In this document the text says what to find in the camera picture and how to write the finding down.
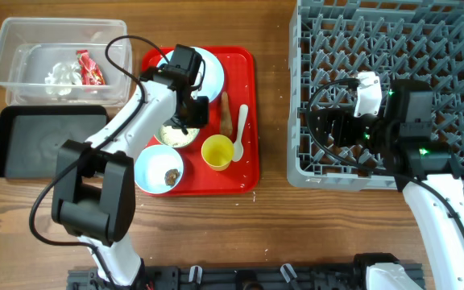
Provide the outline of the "yellow plastic cup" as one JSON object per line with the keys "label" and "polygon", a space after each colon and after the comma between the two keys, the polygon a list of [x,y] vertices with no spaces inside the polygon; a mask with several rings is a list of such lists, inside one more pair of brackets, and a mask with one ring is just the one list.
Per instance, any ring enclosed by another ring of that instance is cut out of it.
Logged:
{"label": "yellow plastic cup", "polygon": [[201,156],[214,171],[224,171],[233,159],[234,145],[225,135],[211,135],[201,146]]}

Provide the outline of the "brown food scrap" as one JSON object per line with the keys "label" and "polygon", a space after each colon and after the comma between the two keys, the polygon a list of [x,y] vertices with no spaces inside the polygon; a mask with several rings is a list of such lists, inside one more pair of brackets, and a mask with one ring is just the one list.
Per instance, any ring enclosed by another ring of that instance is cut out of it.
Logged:
{"label": "brown food scrap", "polygon": [[164,175],[164,182],[167,186],[173,187],[180,177],[180,172],[177,168],[169,169]]}

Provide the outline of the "light blue small bowl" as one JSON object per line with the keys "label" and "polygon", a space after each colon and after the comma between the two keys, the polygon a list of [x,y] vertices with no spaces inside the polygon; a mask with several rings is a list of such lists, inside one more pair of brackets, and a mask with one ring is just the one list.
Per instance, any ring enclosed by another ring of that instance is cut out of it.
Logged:
{"label": "light blue small bowl", "polygon": [[[173,187],[164,182],[164,175],[169,169],[177,168],[180,177]],[[152,145],[144,149],[135,161],[135,183],[146,193],[164,194],[172,191],[184,174],[184,161],[172,147]]]}

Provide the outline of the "red snack wrapper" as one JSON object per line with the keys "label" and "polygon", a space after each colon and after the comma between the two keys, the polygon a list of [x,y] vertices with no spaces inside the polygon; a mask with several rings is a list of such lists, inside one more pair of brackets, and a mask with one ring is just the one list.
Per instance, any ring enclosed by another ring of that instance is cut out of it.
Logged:
{"label": "red snack wrapper", "polygon": [[81,82],[83,85],[105,85],[106,81],[98,64],[90,57],[87,50],[77,51],[78,63],[81,66]]}

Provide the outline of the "white tissue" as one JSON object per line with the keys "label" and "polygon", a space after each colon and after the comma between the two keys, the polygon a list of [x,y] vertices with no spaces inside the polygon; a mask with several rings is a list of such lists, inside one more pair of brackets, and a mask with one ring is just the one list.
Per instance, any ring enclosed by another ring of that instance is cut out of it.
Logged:
{"label": "white tissue", "polygon": [[57,63],[44,79],[48,87],[46,93],[66,96],[71,93],[71,85],[82,85],[81,68],[78,63]]}

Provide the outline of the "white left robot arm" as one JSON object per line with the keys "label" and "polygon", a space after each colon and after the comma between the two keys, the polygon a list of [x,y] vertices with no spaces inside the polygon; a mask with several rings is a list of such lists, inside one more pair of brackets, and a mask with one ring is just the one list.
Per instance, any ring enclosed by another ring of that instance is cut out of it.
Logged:
{"label": "white left robot arm", "polygon": [[128,234],[135,215],[136,159],[167,125],[188,133],[209,121],[209,99],[194,97],[205,62],[194,48],[176,45],[169,61],[133,80],[136,93],[103,129],[83,143],[60,148],[52,220],[89,248],[99,284],[110,289],[144,289],[147,274]]}

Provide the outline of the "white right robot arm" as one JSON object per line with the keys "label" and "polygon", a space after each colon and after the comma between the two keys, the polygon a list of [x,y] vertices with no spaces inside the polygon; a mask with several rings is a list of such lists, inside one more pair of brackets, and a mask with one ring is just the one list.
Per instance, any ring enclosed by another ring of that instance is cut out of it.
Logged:
{"label": "white right robot arm", "polygon": [[381,155],[383,168],[374,172],[395,179],[416,219],[436,287],[464,289],[463,183],[450,146],[431,138],[432,88],[423,81],[393,81],[380,114],[378,81],[346,78],[339,84],[357,90],[357,103],[352,110],[315,110],[309,99],[305,119],[313,141],[326,155],[362,171],[369,168],[336,155],[327,140]]}

